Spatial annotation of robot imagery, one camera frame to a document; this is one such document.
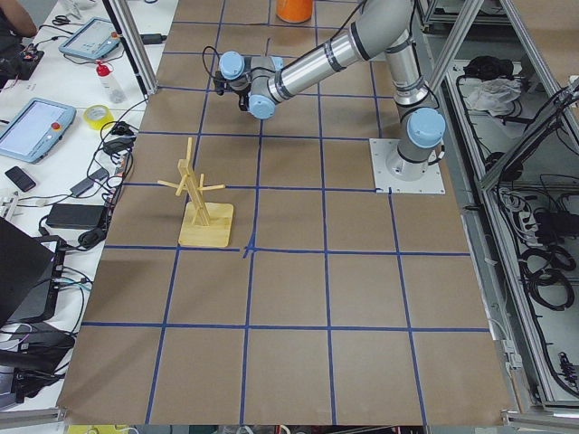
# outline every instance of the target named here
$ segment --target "wooden mug tree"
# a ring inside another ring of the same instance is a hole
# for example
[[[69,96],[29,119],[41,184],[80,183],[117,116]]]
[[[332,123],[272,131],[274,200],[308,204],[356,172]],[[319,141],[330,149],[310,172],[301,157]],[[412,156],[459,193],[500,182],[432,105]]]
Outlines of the wooden mug tree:
[[[191,200],[185,207],[185,215],[179,233],[179,244],[189,247],[227,247],[232,230],[233,205],[230,203],[207,203],[203,192],[220,190],[225,185],[204,186],[204,174],[199,182],[191,164],[193,138],[189,137],[187,154],[177,163],[181,175],[179,184],[157,181],[158,184],[176,189],[176,196],[187,192]]]

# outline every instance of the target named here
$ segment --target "blue tape grid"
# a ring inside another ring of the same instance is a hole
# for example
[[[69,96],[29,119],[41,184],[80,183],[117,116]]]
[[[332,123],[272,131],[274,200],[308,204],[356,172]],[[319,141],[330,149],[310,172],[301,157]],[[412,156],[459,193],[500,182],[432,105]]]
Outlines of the blue tape grid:
[[[227,3],[226,0],[223,0],[222,7],[221,7],[220,19],[219,19],[219,26],[217,27],[217,35],[215,37],[215,46],[217,46],[217,43],[219,42],[219,35],[221,33],[221,28],[222,28],[221,22],[223,21],[223,14],[225,12],[226,3]],[[212,80],[211,80],[211,78],[208,78],[207,79],[206,93],[205,93],[205,98],[204,98],[204,104],[203,104],[203,111],[201,114],[201,120],[199,122],[199,131],[202,131],[202,128],[203,128],[205,111],[207,109],[207,99],[208,99],[207,97],[209,95],[209,89],[211,88],[211,86],[212,86]],[[197,146],[195,147],[195,154],[193,157],[193,167],[195,167],[200,139],[201,139],[201,136],[197,135]],[[180,252],[181,252],[181,247],[177,244],[176,245],[176,252],[175,252],[175,262],[173,265],[173,270],[171,272],[169,291],[168,291],[167,298],[166,298],[165,313],[163,315],[163,324],[161,325],[161,336],[159,337],[159,345],[157,348],[157,358],[155,360],[155,369],[153,371],[153,379],[151,382],[151,389],[150,389],[150,394],[149,394],[149,398],[148,398],[147,415],[145,417],[145,423],[146,424],[150,423],[151,415],[153,412],[153,405],[154,405],[154,401],[155,401],[155,390],[157,388],[158,372],[159,372],[159,367],[161,365],[161,357],[162,357],[162,353],[163,353],[163,343],[165,342],[166,325],[167,325],[167,320],[169,317],[169,308],[171,306],[171,297],[173,296],[173,288],[174,288],[174,284],[175,284],[176,269],[177,269],[177,264],[179,261]]]
[[[217,24],[218,30],[216,35],[215,45],[219,42],[219,36],[222,30],[223,24],[223,13],[226,7],[228,0],[223,0],[222,10],[221,10],[221,17],[219,23],[198,23],[198,22],[175,22],[178,24]],[[333,3],[348,3],[348,4],[355,4],[357,0],[327,0]],[[283,24],[271,24],[271,4],[270,4],[270,13],[268,14],[268,23],[267,25],[275,25],[275,26],[287,26],[287,27],[296,27],[296,25],[283,25]],[[311,28],[312,26],[308,25],[301,25],[301,27],[308,27]],[[318,31],[324,29],[333,29],[333,27],[318,27],[318,20],[316,16],[315,25],[313,26],[316,29],[316,43],[318,43]],[[165,54],[201,54],[200,52],[165,52]],[[214,66],[215,57],[212,60],[212,69]],[[460,328],[460,327],[413,327],[410,318],[410,311],[408,307],[408,298],[406,294],[406,288],[404,284],[404,275],[403,275],[403,262],[402,257],[404,256],[452,256],[452,257],[461,257],[461,256],[470,256],[469,253],[464,252],[432,252],[432,251],[401,251],[400,245],[398,241],[398,232],[396,226],[396,217],[394,211],[394,201],[392,192],[388,193],[388,203],[390,206],[391,218],[392,218],[392,225],[393,225],[393,232],[394,232],[394,245],[395,251],[351,251],[351,250],[331,250],[328,248],[327,245],[327,208],[326,208],[326,193],[330,191],[342,191],[342,192],[352,192],[352,193],[375,193],[375,190],[365,190],[365,189],[339,189],[339,188],[327,188],[326,187],[326,179],[325,179],[325,171],[324,171],[324,140],[364,140],[365,138],[359,137],[324,137],[323,135],[323,125],[322,125],[322,105],[321,105],[321,98],[322,97],[348,97],[348,98],[371,98],[375,102],[375,111],[376,111],[376,121],[378,126],[378,135],[379,137],[382,136],[382,129],[381,129],[381,119],[380,119],[380,108],[379,108],[379,100],[380,99],[392,99],[392,97],[382,97],[377,95],[377,89],[375,84],[375,73],[374,67],[371,66],[371,80],[372,86],[374,90],[374,95],[372,96],[360,96],[360,95],[327,95],[322,94],[320,90],[320,85],[317,86],[317,92],[315,94],[308,94],[307,96],[316,97],[318,100],[318,125],[319,125],[319,135],[317,137],[301,137],[301,136],[294,136],[294,138],[309,138],[309,139],[317,139],[319,140],[319,152],[320,152],[320,161],[321,161],[321,188],[317,187],[273,187],[273,186],[265,186],[260,184],[260,176],[261,176],[261,151],[262,151],[262,143],[264,138],[277,138],[282,136],[267,136],[263,134],[263,122],[261,122],[260,126],[260,133],[258,135],[243,135],[243,134],[213,134],[213,133],[204,133],[203,123],[204,123],[204,116],[208,102],[208,95],[211,92],[212,81],[208,79],[207,86],[205,90],[201,89],[193,89],[193,88],[180,88],[180,87],[170,87],[170,86],[161,86],[165,89],[173,89],[173,90],[181,90],[181,91],[196,91],[196,92],[204,92],[204,105],[203,111],[200,121],[199,130],[197,132],[185,132],[185,133],[177,133],[177,132],[169,132],[169,131],[140,131],[140,134],[149,134],[149,135],[176,135],[176,136],[193,136],[196,137],[197,147],[195,148],[195,155],[194,155],[194,166],[196,164],[196,160],[198,157],[198,150],[199,150],[199,142],[201,137],[203,136],[222,136],[222,137],[256,137],[259,140],[259,148],[258,148],[258,164],[257,164],[257,173],[256,173],[256,185],[255,186],[247,186],[247,185],[228,185],[228,188],[236,188],[236,189],[250,189],[255,191],[255,205],[254,205],[254,218],[253,218],[253,228],[252,228],[252,235],[248,242],[248,245],[244,249],[244,257],[249,256],[250,261],[250,270],[249,270],[249,279],[248,279],[248,294],[247,294],[247,302],[246,302],[246,313],[245,313],[245,322],[244,324],[181,324],[181,323],[170,323],[168,321],[169,316],[169,309],[171,305],[171,298],[173,295],[173,289],[175,284],[176,278],[176,269],[179,262],[179,257],[181,251],[188,251],[188,250],[199,250],[199,251],[223,251],[223,252],[240,252],[241,249],[235,248],[227,248],[227,249],[209,249],[209,248],[187,248],[187,247],[180,247],[179,245],[176,246],[124,246],[124,245],[107,245],[106,249],[127,249],[127,250],[174,250],[175,251],[175,258],[173,263],[173,269],[170,279],[170,285],[166,297],[166,306],[165,312],[163,316],[162,323],[123,323],[123,322],[112,322],[112,323],[104,323],[104,322],[94,322],[94,321],[85,321],[82,322],[83,326],[95,326],[95,327],[150,327],[150,328],[159,328],[160,329],[160,336],[159,342],[157,347],[157,357],[155,368],[153,372],[152,382],[151,382],[151,389],[149,393],[149,399],[147,404],[147,416],[146,416],[146,424],[150,423],[151,415],[154,408],[154,401],[155,401],[155,391],[157,387],[157,378],[159,367],[162,360],[162,353],[163,353],[163,345],[165,340],[165,334],[167,329],[228,329],[228,330],[243,330],[244,331],[244,338],[243,338],[243,356],[242,356],[242,387],[241,387],[241,405],[240,405],[240,415],[239,415],[239,423],[244,423],[244,414],[245,414],[245,392],[246,392],[246,382],[247,382],[247,365],[248,365],[248,349],[249,349],[249,340],[251,337],[250,331],[251,330],[316,330],[316,331],[326,331],[327,332],[327,356],[328,356],[328,375],[329,375],[329,394],[330,394],[330,405],[331,405],[331,419],[332,424],[337,425],[339,423],[337,419],[337,411],[336,411],[336,393],[334,387],[334,366],[333,366],[333,347],[332,347],[332,332],[334,331],[350,331],[350,332],[402,332],[407,333],[409,340],[410,340],[410,347],[412,353],[412,360],[413,360],[413,372],[414,378],[416,383],[416,391],[420,403],[420,410],[422,416],[422,423],[423,425],[428,424],[426,409],[424,406],[424,399],[422,396],[422,386],[420,382],[420,373],[418,368],[418,362],[416,358],[416,349],[414,345],[413,336],[415,334],[420,333],[488,333],[489,329],[486,327],[477,328]],[[156,184],[143,184],[143,183],[127,183],[127,185],[132,186],[157,186]],[[261,190],[312,190],[312,191],[320,191],[322,195],[322,218],[323,218],[323,235],[324,235],[324,249],[323,250],[285,250],[285,249],[265,249],[260,248],[256,244],[256,234],[257,234],[257,226],[258,226],[258,212],[259,212],[259,200],[260,200],[260,191]],[[327,325],[320,325],[320,326],[304,326],[304,325],[252,325],[251,324],[251,309],[252,309],[252,282],[253,282],[253,265],[255,254],[259,251],[268,251],[268,252],[280,252],[280,253],[293,253],[293,254],[323,254],[324,255],[324,264],[325,264],[325,291],[326,291],[326,306],[327,306]],[[371,326],[348,326],[348,325],[332,325],[331,322],[331,291],[330,291],[330,279],[329,279],[329,270],[328,270],[328,258],[330,255],[381,255],[381,256],[395,256],[397,258],[397,264],[399,269],[399,276],[400,276],[400,283],[403,295],[403,305],[404,305],[404,313],[406,317],[406,327],[371,327]]]
[[[316,5],[315,13],[316,25],[316,46],[319,45],[319,30],[318,30],[318,5]],[[327,365],[329,370],[329,399],[330,399],[330,413],[332,415],[332,425],[337,425],[336,415],[336,387],[334,386],[334,350],[332,346],[332,309],[331,309],[331,295],[329,291],[329,260],[327,258],[327,208],[326,208],[326,173],[324,171],[324,127],[322,122],[322,98],[321,85],[316,86],[318,90],[318,133],[319,133],[319,161],[322,185],[322,223],[324,231],[324,275],[326,283],[326,317],[327,317]]]

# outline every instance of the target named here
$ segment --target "orange cup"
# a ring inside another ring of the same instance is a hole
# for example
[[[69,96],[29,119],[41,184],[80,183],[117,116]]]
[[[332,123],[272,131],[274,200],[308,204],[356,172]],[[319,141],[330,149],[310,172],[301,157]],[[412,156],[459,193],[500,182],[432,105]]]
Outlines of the orange cup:
[[[303,23],[311,18],[314,0],[278,0],[276,14],[286,23]]]

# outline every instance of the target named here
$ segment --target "person's arm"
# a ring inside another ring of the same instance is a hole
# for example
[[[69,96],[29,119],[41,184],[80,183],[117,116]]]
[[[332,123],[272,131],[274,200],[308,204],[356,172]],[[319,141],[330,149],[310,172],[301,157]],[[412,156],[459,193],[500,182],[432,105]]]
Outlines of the person's arm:
[[[33,19],[18,3],[18,0],[0,0],[0,9],[12,26],[12,30],[19,36],[32,38],[38,32]]]

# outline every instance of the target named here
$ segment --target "white cloth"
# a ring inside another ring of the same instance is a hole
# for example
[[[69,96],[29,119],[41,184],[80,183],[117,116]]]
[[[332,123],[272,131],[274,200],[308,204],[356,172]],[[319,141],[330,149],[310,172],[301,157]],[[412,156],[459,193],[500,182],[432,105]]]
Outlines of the white cloth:
[[[482,81],[466,98],[466,103],[469,109],[487,111],[491,116],[507,115],[520,95],[520,81],[495,79]]]

